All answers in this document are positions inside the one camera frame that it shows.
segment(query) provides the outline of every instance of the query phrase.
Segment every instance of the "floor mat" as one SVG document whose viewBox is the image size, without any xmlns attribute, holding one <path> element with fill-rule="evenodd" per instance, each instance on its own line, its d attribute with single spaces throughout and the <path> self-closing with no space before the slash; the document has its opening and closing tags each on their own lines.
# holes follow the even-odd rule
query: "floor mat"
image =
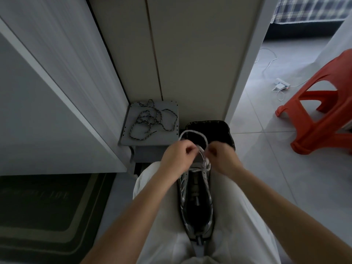
<svg viewBox="0 0 352 264">
<path fill-rule="evenodd" d="M 115 173 L 0 176 L 0 260 L 79 263 Z"/>
</svg>

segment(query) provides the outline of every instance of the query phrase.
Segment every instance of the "red stool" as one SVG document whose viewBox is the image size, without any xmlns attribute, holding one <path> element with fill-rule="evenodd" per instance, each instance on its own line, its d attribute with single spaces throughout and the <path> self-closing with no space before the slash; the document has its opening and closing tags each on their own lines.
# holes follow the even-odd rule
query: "red stool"
<svg viewBox="0 0 352 264">
<path fill-rule="evenodd" d="M 327 80 L 337 91 L 307 91 L 313 84 Z M 324 117 L 313 122 L 300 100 L 319 100 L 318 111 Z M 344 147 L 352 149 L 352 133 L 337 134 L 352 120 L 352 49 L 323 66 L 306 84 L 283 106 L 275 111 L 276 116 L 286 112 L 297 130 L 297 137 L 291 143 L 292 149 L 307 155 L 322 147 Z"/>
</svg>

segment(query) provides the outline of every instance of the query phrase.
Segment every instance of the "blue and white plaid fabric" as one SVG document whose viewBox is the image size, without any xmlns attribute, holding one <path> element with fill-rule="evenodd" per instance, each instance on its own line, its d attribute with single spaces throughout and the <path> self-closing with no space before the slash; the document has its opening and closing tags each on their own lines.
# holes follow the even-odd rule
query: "blue and white plaid fabric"
<svg viewBox="0 0 352 264">
<path fill-rule="evenodd" d="M 279 0 L 271 23 L 343 21 L 352 0 Z"/>
</svg>

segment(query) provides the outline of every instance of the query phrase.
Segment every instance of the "person's left arm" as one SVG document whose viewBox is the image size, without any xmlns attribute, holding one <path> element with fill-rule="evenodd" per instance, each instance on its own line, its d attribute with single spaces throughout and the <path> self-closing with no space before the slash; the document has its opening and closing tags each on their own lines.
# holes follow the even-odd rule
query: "person's left arm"
<svg viewBox="0 0 352 264">
<path fill-rule="evenodd" d="M 159 170 L 109 227 L 81 264 L 136 263 L 166 192 L 198 154 L 189 140 L 168 147 Z"/>
</svg>

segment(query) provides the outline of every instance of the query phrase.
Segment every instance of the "thigh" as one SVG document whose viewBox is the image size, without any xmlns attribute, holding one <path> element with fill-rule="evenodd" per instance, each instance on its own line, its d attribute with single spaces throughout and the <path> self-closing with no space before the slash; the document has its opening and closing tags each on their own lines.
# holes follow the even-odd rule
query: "thigh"
<svg viewBox="0 0 352 264">
<path fill-rule="evenodd" d="M 215 226 L 207 254 L 220 263 L 280 263 L 274 236 L 242 190 L 211 173 Z"/>
<path fill-rule="evenodd" d="M 152 163 L 136 181 L 133 198 L 156 173 L 160 162 Z M 177 184 L 164 196 L 137 263 L 181 263 L 195 256 L 178 212 Z"/>
</svg>

